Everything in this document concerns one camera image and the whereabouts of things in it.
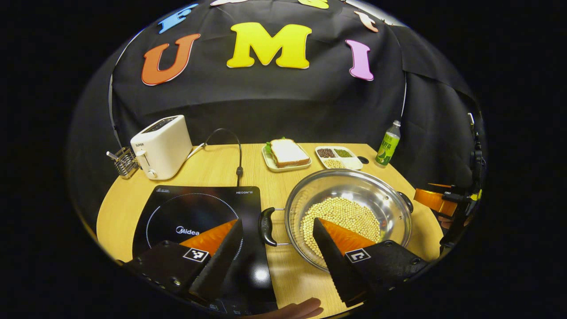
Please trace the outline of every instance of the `bread slice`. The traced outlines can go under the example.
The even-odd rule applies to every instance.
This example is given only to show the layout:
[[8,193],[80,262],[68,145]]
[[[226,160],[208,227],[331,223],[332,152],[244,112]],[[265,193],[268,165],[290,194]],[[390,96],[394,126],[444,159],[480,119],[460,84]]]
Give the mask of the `bread slice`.
[[293,140],[288,138],[270,142],[272,156],[279,168],[309,163],[309,156]]

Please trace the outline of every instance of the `red beans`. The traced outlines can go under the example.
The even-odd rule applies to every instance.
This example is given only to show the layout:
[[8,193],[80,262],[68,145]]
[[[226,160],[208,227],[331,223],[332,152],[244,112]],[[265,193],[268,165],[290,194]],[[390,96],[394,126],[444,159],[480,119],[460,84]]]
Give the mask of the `red beans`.
[[318,149],[317,154],[319,154],[319,156],[321,156],[323,158],[335,157],[335,155],[333,154],[333,151],[331,151],[331,149],[328,149],[328,148]]

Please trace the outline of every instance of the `finger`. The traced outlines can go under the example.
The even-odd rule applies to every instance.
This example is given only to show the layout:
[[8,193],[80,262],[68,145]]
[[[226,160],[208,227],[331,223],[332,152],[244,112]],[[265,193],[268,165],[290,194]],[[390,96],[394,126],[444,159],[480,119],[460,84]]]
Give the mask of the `finger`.
[[293,308],[296,306],[297,306],[296,304],[289,304],[278,310],[274,310],[262,314],[255,314],[253,316],[241,317],[241,318],[242,319],[283,319],[283,318],[287,318],[285,316],[288,315],[290,311],[292,311]]
[[294,313],[294,318],[304,318],[304,316],[316,311],[319,306],[321,306],[321,300],[317,298],[309,298],[306,301],[300,303],[295,308],[296,313]]
[[312,312],[306,314],[305,316],[298,317],[297,319],[313,318],[313,317],[315,317],[315,316],[318,316],[318,315],[322,314],[323,310],[324,310],[323,308],[319,307],[319,308],[313,310]]

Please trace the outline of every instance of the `beans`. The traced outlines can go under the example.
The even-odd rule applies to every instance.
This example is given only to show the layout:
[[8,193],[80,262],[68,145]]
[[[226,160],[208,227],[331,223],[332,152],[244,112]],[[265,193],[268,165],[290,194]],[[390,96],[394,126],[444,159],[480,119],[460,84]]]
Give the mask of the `beans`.
[[340,157],[352,157],[349,152],[343,149],[335,149],[335,152],[337,152]]
[[316,217],[349,229],[373,242],[380,240],[380,225],[368,207],[341,197],[325,199],[309,208],[300,227],[307,246],[321,258],[323,255],[313,238],[313,222]]
[[317,154],[319,154],[319,156],[321,156],[323,158],[335,157],[335,155],[333,154],[333,151],[331,149],[328,149],[328,148],[318,149]]
[[325,161],[325,164],[331,168],[331,169],[343,169],[345,168],[345,166],[342,164],[342,162],[337,161],[336,159],[328,159]]

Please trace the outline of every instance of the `stainless steel pot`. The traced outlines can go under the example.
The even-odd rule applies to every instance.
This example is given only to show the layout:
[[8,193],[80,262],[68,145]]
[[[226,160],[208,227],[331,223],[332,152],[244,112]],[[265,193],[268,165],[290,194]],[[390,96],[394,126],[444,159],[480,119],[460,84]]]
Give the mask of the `stainless steel pot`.
[[[328,169],[315,172],[302,179],[291,191],[285,208],[285,228],[291,244],[313,266],[328,272],[323,258],[317,256],[300,235],[301,220],[309,208],[323,200],[342,197],[368,207],[380,223],[380,241],[393,240],[403,247],[408,244],[412,231],[413,204],[401,192],[396,192],[384,181],[355,170]],[[258,229],[264,243],[281,245],[272,238],[274,207],[260,215]]]

